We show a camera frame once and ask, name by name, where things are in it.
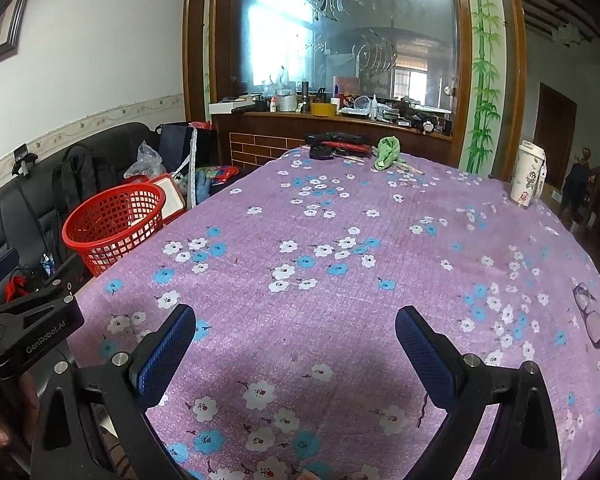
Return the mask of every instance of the plastic bag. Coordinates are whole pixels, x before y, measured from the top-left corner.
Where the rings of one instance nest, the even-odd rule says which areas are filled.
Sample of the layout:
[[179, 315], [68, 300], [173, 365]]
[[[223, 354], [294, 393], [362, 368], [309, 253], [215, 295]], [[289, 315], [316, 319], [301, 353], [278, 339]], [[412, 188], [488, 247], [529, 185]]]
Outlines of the plastic bag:
[[138, 148], [138, 160], [126, 170], [125, 178], [146, 175], [151, 179], [166, 173], [166, 171], [162, 165], [160, 154], [143, 140]]

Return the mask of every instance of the green towel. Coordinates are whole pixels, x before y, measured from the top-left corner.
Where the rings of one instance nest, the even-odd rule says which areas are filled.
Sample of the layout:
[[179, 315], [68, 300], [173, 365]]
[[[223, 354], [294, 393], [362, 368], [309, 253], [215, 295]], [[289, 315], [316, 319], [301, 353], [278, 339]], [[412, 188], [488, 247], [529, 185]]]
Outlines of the green towel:
[[385, 137], [378, 142], [376, 170], [387, 170], [400, 156], [400, 141], [395, 137]]

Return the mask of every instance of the picture frame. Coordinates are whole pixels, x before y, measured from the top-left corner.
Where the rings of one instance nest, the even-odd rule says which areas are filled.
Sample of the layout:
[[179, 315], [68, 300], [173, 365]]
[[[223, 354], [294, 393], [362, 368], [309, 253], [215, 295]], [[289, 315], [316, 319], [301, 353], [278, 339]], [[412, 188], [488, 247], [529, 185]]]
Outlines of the picture frame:
[[0, 16], [0, 57], [12, 52], [18, 45], [22, 15], [27, 0], [11, 0]]

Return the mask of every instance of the brown wooden door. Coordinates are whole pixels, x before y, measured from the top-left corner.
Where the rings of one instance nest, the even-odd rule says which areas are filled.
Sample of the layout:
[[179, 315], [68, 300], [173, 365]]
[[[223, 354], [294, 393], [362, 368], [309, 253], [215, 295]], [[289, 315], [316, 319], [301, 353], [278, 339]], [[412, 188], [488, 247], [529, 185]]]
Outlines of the brown wooden door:
[[534, 143], [546, 153], [546, 181], [562, 187], [569, 165], [577, 104], [553, 88], [540, 83], [538, 120]]

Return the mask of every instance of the red plastic basket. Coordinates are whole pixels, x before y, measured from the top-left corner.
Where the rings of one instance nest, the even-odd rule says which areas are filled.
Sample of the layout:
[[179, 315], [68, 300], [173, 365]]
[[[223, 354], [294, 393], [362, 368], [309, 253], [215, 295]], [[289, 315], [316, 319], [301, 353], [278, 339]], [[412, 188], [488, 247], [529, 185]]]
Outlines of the red plastic basket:
[[155, 184], [113, 187], [76, 208], [64, 223], [64, 244], [94, 276], [162, 229], [164, 191]]

